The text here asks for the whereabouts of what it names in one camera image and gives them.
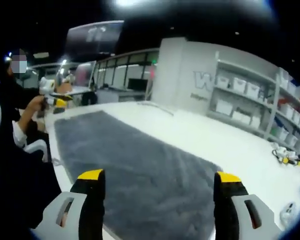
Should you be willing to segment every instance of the gray fuzzy rug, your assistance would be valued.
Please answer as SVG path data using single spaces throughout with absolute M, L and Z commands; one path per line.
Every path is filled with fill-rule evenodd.
M 73 182 L 85 171 L 105 169 L 104 224 L 121 239 L 209 239 L 218 166 L 103 111 L 54 126 Z

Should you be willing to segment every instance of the black ceiling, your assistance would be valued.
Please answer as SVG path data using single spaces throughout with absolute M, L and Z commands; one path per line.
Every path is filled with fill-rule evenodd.
M 49 52 L 48 59 L 31 61 L 35 64 L 55 62 L 63 55 L 69 28 L 125 20 L 116 54 L 157 48 L 162 38 L 184 36 L 192 41 L 222 44 L 253 53 L 284 67 L 300 82 L 298 1 L 139 0 L 142 1 L 142 4 L 126 7 L 118 6 L 117 0 L 47 0 L 19 6 L 22 9 L 19 17 L 9 20 L 9 40 L 5 41 L 5 48 L 9 51 L 20 47 L 30 54 Z M 272 11 L 263 11 L 258 6 L 271 6 L 267 9 Z M 75 60 L 94 59 L 96 56 Z

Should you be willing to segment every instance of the white sleeve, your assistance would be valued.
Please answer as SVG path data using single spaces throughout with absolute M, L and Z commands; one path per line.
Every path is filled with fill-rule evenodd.
M 17 122 L 12 121 L 12 127 L 13 127 L 13 140 L 15 145 L 17 145 L 20 148 L 23 148 L 27 143 L 26 142 L 27 135 L 24 134 L 24 132 L 21 130 Z

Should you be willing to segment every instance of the yellow object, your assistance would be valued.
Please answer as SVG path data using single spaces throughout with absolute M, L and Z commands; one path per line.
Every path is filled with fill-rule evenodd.
M 287 157 L 284 157 L 284 158 L 282 159 L 282 162 L 283 162 L 284 164 L 288 164 L 288 163 L 289 163 L 289 159 L 288 159 Z
M 55 101 L 55 106 L 59 108 L 65 108 L 67 106 L 67 102 L 57 98 Z
M 222 171 L 218 171 L 217 172 L 221 178 L 221 182 L 222 183 L 237 183 L 237 182 L 241 182 L 241 179 L 238 178 L 235 175 L 229 174 L 229 173 L 225 173 Z
M 86 171 L 82 173 L 80 176 L 78 176 L 77 179 L 83 179 L 83 180 L 98 180 L 100 173 L 103 171 L 103 169 L 98 170 L 92 170 L 92 171 Z

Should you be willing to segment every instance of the gray carpet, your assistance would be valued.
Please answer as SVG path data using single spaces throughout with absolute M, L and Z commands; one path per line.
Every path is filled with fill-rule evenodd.
M 72 181 L 105 169 L 104 224 L 121 239 L 209 238 L 218 166 L 102 111 L 58 120 L 55 132 Z

